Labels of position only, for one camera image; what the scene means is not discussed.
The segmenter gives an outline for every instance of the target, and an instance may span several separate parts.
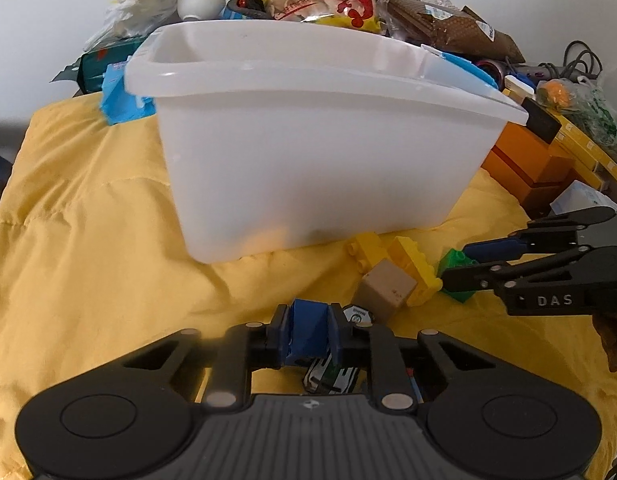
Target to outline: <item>storage container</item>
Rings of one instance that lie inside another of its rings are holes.
[[[525,110],[417,46],[273,20],[169,25],[133,55],[202,262],[440,224]]]

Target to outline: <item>screw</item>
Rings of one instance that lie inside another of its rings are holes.
[[[407,410],[413,406],[413,399],[406,394],[388,394],[382,397],[382,404],[390,410]]]
[[[227,408],[237,402],[237,397],[230,392],[213,392],[206,397],[206,403],[212,408]]]

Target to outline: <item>yellow fabric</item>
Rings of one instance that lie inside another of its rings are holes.
[[[193,261],[155,118],[108,127],[99,99],[35,114],[0,203],[0,479],[29,477],[13,425],[39,391],[183,327],[220,336],[234,324],[268,322],[295,297],[347,303],[360,279],[342,242],[213,266]],[[436,265],[448,248],[505,236],[525,221],[480,170],[444,224],[403,234]],[[436,294],[390,326],[400,336],[442,330],[585,396],[604,428],[588,477],[604,477],[617,451],[617,373],[607,371],[589,317],[508,317],[480,292],[466,304]],[[299,392],[301,376],[263,370],[253,386]]]

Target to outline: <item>green toy block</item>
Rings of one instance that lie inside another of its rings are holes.
[[[442,277],[442,272],[446,269],[452,269],[453,267],[462,267],[467,265],[475,265],[477,264],[476,260],[466,256],[462,251],[457,251],[455,249],[451,249],[446,255],[440,260],[439,265],[437,266],[437,275],[438,278]],[[459,301],[460,303],[464,303],[468,298],[473,296],[476,293],[475,290],[470,290],[467,292],[449,292],[445,288],[442,288],[442,292],[444,294],[448,294],[454,300]]]

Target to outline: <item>human hand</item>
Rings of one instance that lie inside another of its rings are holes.
[[[609,370],[617,372],[617,312],[593,314],[593,326],[602,339],[602,347],[609,361]]]

